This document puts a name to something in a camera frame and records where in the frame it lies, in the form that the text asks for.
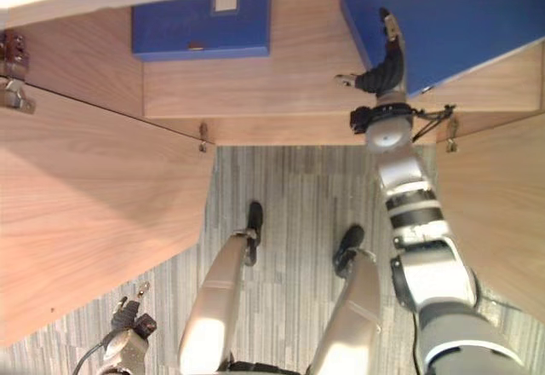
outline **black stripe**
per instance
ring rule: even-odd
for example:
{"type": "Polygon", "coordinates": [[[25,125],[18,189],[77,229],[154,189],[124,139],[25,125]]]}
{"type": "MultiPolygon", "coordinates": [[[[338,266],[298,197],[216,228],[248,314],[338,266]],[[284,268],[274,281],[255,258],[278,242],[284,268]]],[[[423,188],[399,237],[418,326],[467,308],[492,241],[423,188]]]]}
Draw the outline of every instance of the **black stripe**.
{"type": "Polygon", "coordinates": [[[421,226],[436,220],[443,220],[443,213],[439,207],[427,207],[417,211],[406,211],[390,217],[393,228],[404,228],[405,226],[421,226]]]}
{"type": "Polygon", "coordinates": [[[402,193],[394,196],[386,202],[386,208],[390,211],[393,208],[411,203],[422,202],[424,200],[436,200],[433,190],[416,190],[415,192],[402,193]]]}

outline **wooden door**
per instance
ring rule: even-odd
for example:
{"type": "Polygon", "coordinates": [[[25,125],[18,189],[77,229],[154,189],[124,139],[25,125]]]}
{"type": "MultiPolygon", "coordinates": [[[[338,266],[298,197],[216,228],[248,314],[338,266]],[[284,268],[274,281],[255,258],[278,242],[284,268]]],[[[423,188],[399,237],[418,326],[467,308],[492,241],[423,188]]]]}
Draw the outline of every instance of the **wooden door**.
{"type": "Polygon", "coordinates": [[[0,110],[2,344],[198,240],[214,147],[26,86],[0,110]]]}
{"type": "Polygon", "coordinates": [[[445,216],[477,275],[545,322],[545,114],[438,145],[445,216]]]}

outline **white leg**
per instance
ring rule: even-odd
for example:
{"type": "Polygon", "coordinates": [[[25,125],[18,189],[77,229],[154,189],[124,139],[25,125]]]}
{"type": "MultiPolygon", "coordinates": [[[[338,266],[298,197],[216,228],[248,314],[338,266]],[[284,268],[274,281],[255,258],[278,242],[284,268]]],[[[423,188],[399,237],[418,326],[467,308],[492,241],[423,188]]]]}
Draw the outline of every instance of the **white leg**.
{"type": "Polygon", "coordinates": [[[206,274],[180,342],[182,375],[214,373],[229,359],[248,237],[229,237],[206,274]]]}
{"type": "Polygon", "coordinates": [[[358,251],[320,340],[309,375],[366,375],[379,331],[381,294],[378,270],[358,251]]]}

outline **blue binder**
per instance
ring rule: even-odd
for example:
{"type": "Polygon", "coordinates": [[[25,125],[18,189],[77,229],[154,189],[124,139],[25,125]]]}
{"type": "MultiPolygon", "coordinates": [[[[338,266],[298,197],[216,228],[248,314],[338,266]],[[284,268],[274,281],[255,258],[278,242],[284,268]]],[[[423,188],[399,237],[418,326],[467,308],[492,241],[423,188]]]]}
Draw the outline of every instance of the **blue binder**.
{"type": "Polygon", "coordinates": [[[380,7],[404,34],[409,95],[545,38],[545,0],[341,0],[366,68],[384,59],[380,7]]]}
{"type": "Polygon", "coordinates": [[[269,55],[271,0],[238,0],[216,12],[215,0],[170,0],[133,7],[132,50],[143,61],[269,55]]]}

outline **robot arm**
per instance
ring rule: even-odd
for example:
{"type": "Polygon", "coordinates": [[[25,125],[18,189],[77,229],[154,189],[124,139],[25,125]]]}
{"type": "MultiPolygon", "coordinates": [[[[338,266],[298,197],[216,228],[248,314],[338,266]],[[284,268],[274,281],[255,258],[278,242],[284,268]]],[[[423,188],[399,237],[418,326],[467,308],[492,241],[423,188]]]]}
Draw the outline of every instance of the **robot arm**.
{"type": "Polygon", "coordinates": [[[382,9],[381,18],[385,61],[363,75],[337,79],[376,94],[377,106],[352,112],[351,126],[366,134],[375,154],[398,251],[391,261],[393,286],[400,304],[416,317],[417,364],[430,375],[525,373],[516,353],[475,309],[475,278],[412,148],[412,117],[422,112],[406,103],[404,39],[392,14],[382,9]]]}

